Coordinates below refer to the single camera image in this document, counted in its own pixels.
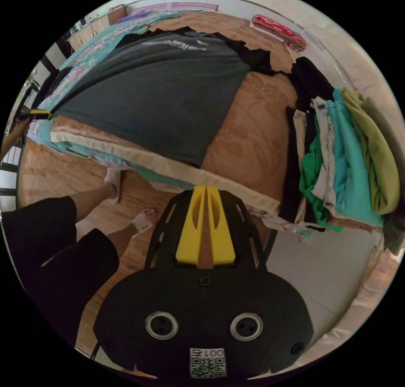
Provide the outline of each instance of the green shirt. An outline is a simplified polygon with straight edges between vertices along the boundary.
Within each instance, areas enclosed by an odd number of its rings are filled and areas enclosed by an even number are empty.
[[[324,201],[315,197],[311,190],[314,188],[322,166],[321,142],[319,140],[319,125],[315,118],[316,137],[309,147],[309,152],[301,160],[302,173],[300,177],[300,192],[311,203],[316,222],[325,228],[340,232],[343,228],[328,225],[329,211],[324,207]]]

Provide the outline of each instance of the cabinet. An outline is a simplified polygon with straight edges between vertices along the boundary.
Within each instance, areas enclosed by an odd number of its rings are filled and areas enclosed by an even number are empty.
[[[68,38],[68,42],[72,48],[77,51],[81,46],[89,42],[95,35],[107,29],[110,25],[115,24],[122,17],[125,17],[125,7],[120,7],[110,11],[104,16],[95,19],[86,24],[76,34]]]

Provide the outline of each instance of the bed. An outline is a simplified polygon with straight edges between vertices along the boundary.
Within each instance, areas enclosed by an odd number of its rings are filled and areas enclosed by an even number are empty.
[[[116,45],[118,38],[129,32],[143,32],[152,23],[151,30],[189,26],[196,31],[219,32],[243,40],[249,49],[270,50],[273,70],[291,70],[294,61],[284,43],[251,29],[247,20],[209,11],[169,12],[160,16],[164,18],[162,21],[149,16],[111,26],[104,36],[66,61],[63,66],[72,66],[72,70],[40,108],[50,109]],[[286,76],[249,72],[200,169],[64,116],[57,116],[51,122],[34,123],[29,137],[51,144],[57,151],[90,157],[105,166],[136,170],[155,188],[164,191],[179,192],[203,184],[228,190],[241,198],[249,212],[261,217],[267,227],[299,233],[308,239],[312,230],[278,217],[287,170],[286,107],[294,108],[296,100],[297,93]]]

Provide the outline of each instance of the screw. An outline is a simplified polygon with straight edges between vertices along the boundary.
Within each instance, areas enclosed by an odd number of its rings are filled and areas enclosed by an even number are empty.
[[[298,342],[291,348],[291,354],[297,355],[304,350],[304,344],[302,342]]]
[[[211,277],[210,276],[201,276],[198,280],[200,286],[208,287],[211,284]]]

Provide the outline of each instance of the black pants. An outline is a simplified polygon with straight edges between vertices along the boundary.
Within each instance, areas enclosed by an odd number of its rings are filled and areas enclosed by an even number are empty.
[[[76,242],[75,221],[76,206],[68,196],[5,212],[2,220],[26,293],[72,346],[84,307],[119,265],[114,245],[101,231]]]

